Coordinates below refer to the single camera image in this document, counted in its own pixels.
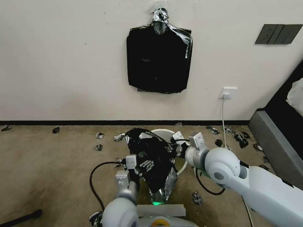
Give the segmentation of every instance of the floor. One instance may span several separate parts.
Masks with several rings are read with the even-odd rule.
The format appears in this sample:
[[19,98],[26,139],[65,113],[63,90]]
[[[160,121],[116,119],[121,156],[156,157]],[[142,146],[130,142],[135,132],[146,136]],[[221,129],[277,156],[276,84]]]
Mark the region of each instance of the floor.
[[[137,126],[149,130],[166,128],[181,131],[185,138],[192,132],[201,131],[206,145],[215,148],[215,140],[223,140],[221,133],[214,135],[205,126]],[[91,170],[104,161],[114,161],[129,154],[126,142],[114,142],[113,136],[127,132],[133,126],[61,126],[53,134],[53,126],[12,126],[10,131],[0,132],[0,223],[43,209],[39,219],[29,220],[18,226],[90,226],[88,217],[100,210],[100,205],[89,187]],[[240,160],[249,165],[264,164],[263,152],[256,151],[255,138],[247,126],[231,126],[234,131],[247,132],[251,138],[243,149],[226,134],[227,145]],[[96,139],[96,132],[105,136]],[[103,145],[102,151],[93,147]],[[93,177],[97,193],[106,206],[117,192],[114,176],[121,167],[112,165],[98,169]],[[213,191],[220,188],[207,177],[201,181]],[[198,191],[203,204],[192,201],[192,193]],[[141,184],[139,204],[151,204],[149,191]],[[250,226],[247,212],[239,195],[226,190],[213,196],[198,184],[193,169],[188,165],[179,176],[169,204],[184,204],[187,219],[204,227]],[[256,212],[250,210],[254,226],[272,226]]]

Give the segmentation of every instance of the trash debris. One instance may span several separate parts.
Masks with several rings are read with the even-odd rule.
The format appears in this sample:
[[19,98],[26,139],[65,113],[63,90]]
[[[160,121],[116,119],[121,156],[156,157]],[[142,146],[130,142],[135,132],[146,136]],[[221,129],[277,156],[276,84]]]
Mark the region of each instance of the trash debris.
[[5,126],[3,129],[1,129],[1,131],[8,131],[11,130],[12,127],[10,125]]
[[182,124],[182,122],[178,122],[177,124],[175,124],[175,126],[182,127],[182,126],[183,126],[183,124]]
[[233,130],[229,127],[225,127],[225,132],[233,132]]
[[118,141],[121,141],[125,138],[125,133],[121,133],[117,136],[114,136],[114,141],[118,142]]
[[228,149],[228,150],[232,151],[232,150],[231,150],[231,148],[230,148],[229,146],[227,146],[227,145],[226,145],[226,149]]
[[241,148],[248,146],[248,141],[243,138],[243,136],[237,132],[233,132],[233,137],[236,139],[236,141],[239,142],[239,145]]
[[89,222],[91,226],[97,225],[99,226],[102,220],[102,211],[94,213],[92,216],[89,217]]
[[254,148],[256,151],[263,151],[263,148],[262,148],[261,145],[258,144],[258,143],[253,144],[253,148]]
[[[116,158],[116,162],[122,162],[122,159]],[[114,167],[119,167],[119,166],[121,166],[121,165],[122,165],[122,163],[114,164]]]
[[245,139],[249,139],[250,135],[247,132],[242,132]]
[[198,191],[195,191],[193,194],[192,194],[192,198],[193,198],[193,202],[197,205],[200,205],[202,204],[202,198],[200,196],[200,194],[198,193]]
[[56,127],[53,129],[54,134],[59,133],[59,132],[60,132],[60,127]]
[[94,147],[94,150],[96,150],[96,151],[102,151],[102,148],[103,148],[103,146],[101,144],[99,144],[99,145],[96,145]]
[[221,146],[222,146],[222,144],[223,144],[223,141],[222,141],[222,140],[217,139],[217,140],[215,141],[215,144],[216,144],[218,147],[221,147]]
[[263,156],[263,162],[264,162],[264,163],[270,163],[270,162],[269,162],[269,159],[268,159],[266,156]]
[[103,133],[100,133],[100,132],[97,132],[97,133],[96,133],[96,139],[102,139],[103,136],[104,136]]
[[267,166],[265,166],[265,165],[263,165],[263,164],[259,165],[259,167],[261,167],[262,169],[265,169],[265,170],[267,170],[267,171],[270,170],[270,168],[268,168]]
[[216,134],[220,133],[217,129],[215,129],[215,128],[211,127],[211,126],[206,126],[206,128],[209,129],[212,134],[216,135]]

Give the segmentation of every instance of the light switch panel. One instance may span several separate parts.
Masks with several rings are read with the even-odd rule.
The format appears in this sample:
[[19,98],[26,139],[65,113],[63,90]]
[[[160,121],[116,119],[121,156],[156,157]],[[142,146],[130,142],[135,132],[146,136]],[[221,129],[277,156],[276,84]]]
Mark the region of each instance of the light switch panel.
[[264,24],[255,44],[290,44],[302,24]]
[[277,24],[265,24],[256,40],[256,44],[267,44],[277,26]]
[[274,44],[291,44],[301,27],[302,24],[284,25]]

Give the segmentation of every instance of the white plug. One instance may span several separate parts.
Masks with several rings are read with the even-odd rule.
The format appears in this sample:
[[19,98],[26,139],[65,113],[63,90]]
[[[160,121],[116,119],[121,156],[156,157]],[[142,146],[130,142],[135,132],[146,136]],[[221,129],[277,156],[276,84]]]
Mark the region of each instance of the white plug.
[[225,94],[223,94],[223,99],[230,99],[230,95],[229,95],[229,93],[225,93]]

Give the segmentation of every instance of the power outlet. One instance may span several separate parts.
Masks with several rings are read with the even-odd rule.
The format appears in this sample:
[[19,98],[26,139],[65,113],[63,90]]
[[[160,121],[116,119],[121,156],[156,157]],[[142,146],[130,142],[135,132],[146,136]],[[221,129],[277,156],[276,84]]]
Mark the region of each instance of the power outlet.
[[222,89],[222,92],[219,96],[219,98],[221,99],[231,99],[232,97],[234,97],[236,95],[237,92],[237,88],[236,87],[224,87]]
[[267,44],[273,35],[277,24],[265,24],[256,40],[255,44]]

